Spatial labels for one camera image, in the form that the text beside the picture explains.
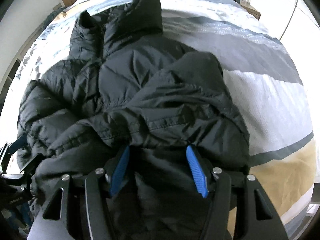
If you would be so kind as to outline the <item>striped duvet cover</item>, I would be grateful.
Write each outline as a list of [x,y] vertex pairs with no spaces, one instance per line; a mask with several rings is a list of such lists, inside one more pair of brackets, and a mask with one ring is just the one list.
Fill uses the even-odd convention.
[[[1,114],[1,143],[11,144],[22,98],[30,81],[66,60],[76,20],[133,0],[77,0],[35,40],[21,62]],[[232,0],[160,0],[163,35],[197,51],[213,54],[224,83],[249,133],[248,170],[257,177],[290,238],[313,193],[316,149],[308,98],[297,68],[281,42]],[[28,239],[37,216],[31,199],[1,210],[1,239]],[[233,239],[235,197],[225,239]]]

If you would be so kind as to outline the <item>dark clothes pile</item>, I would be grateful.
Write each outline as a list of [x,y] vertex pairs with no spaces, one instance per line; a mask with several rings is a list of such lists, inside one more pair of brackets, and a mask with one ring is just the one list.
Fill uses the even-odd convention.
[[42,25],[41,25],[41,29],[44,30],[48,27],[48,25],[51,24],[51,22],[57,17],[57,16],[61,16],[61,17],[65,17],[66,15],[66,7],[59,7],[57,9],[55,9],[53,12],[51,12],[46,19],[43,21]]

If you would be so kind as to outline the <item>wooden nightstand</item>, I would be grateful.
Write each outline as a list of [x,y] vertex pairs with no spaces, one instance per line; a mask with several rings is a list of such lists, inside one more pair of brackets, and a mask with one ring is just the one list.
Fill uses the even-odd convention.
[[249,2],[241,1],[240,5],[252,16],[254,16],[257,20],[260,20],[261,13],[255,9],[253,6],[250,5]]

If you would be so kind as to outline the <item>white sliding wardrobe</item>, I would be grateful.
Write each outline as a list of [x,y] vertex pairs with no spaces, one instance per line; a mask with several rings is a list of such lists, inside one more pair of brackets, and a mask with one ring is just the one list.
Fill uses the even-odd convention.
[[319,80],[319,25],[303,0],[248,0],[293,59],[305,85]]

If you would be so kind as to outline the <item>black puffer jacket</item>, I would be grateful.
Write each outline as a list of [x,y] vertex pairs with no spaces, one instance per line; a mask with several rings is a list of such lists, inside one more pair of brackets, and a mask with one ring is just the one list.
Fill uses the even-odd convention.
[[248,170],[249,133],[217,58],[162,33],[160,0],[133,0],[76,20],[66,60],[30,81],[17,130],[19,166],[38,215],[63,174],[81,177],[130,149],[127,181],[108,202],[120,239],[198,239],[209,201],[196,191],[189,145],[214,165]]

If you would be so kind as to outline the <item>low white shelf unit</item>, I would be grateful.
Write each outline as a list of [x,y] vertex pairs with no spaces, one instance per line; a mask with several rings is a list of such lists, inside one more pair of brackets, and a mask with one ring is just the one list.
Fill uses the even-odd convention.
[[26,39],[24,44],[22,44],[21,48],[18,50],[11,63],[9,64],[8,69],[6,70],[4,76],[1,79],[1,110],[3,109],[5,98],[7,97],[9,88],[11,83],[15,77],[15,73],[17,72],[20,63],[22,62],[24,56],[27,51],[34,43],[34,41],[39,37],[39,35],[43,32],[43,28],[41,26],[37,27],[35,31]]

